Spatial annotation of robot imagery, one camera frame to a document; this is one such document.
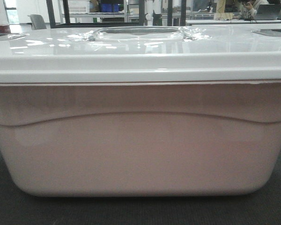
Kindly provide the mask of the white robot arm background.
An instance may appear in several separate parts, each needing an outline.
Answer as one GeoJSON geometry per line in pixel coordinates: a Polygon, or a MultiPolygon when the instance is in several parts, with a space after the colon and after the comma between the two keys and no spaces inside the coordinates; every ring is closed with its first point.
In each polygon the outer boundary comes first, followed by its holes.
{"type": "Polygon", "coordinates": [[[147,26],[152,26],[153,25],[153,13],[154,13],[154,9],[153,9],[153,5],[154,5],[154,1],[153,0],[145,0],[145,8],[146,8],[146,14],[145,14],[145,18],[147,20],[147,26]]]}

